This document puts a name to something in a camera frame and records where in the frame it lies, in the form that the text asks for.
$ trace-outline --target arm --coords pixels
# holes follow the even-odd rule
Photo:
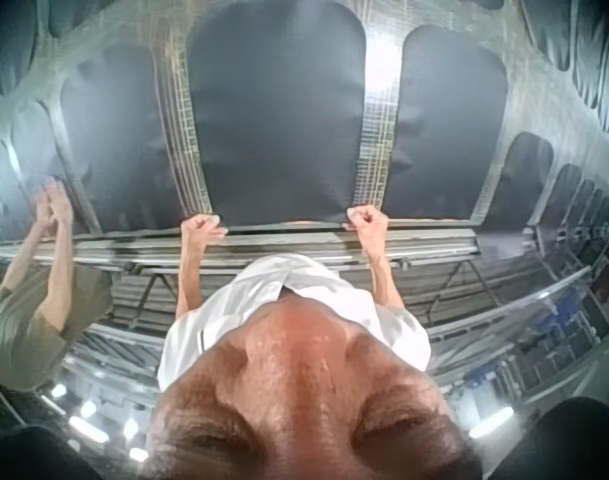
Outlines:
[[[47,192],[57,221],[57,235],[55,256],[48,277],[48,293],[37,311],[61,332],[71,311],[73,294],[73,210],[60,183],[51,182]]]
[[[196,215],[182,223],[182,253],[178,275],[178,296],[175,318],[181,318],[202,305],[200,266],[204,252],[226,236],[228,230],[217,228],[217,215]]]
[[[393,271],[386,258],[388,217],[372,205],[350,208],[348,230],[357,232],[368,257],[373,279],[373,299],[384,307],[405,308],[404,300],[395,286]]]
[[[13,261],[6,270],[4,280],[2,280],[2,284],[0,285],[2,288],[11,292],[15,291],[26,278],[26,273],[31,267],[33,257],[37,251],[37,246],[39,245],[44,232],[52,222],[49,218],[48,196],[46,192],[42,191],[38,194],[35,205],[35,223],[31,226],[31,230],[28,232],[26,239],[24,239],[24,243],[22,243],[22,246],[17,251]]]

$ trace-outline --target man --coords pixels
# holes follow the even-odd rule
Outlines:
[[[373,294],[300,255],[250,265],[202,304],[217,216],[182,225],[177,320],[148,438],[152,478],[481,478],[423,373],[426,332],[386,258],[387,217],[350,209]]]
[[[68,347],[111,307],[108,273],[73,268],[73,210],[64,186],[50,181],[36,219],[0,285],[0,384],[31,390],[50,378]],[[49,271],[27,277],[37,247],[56,227]]]

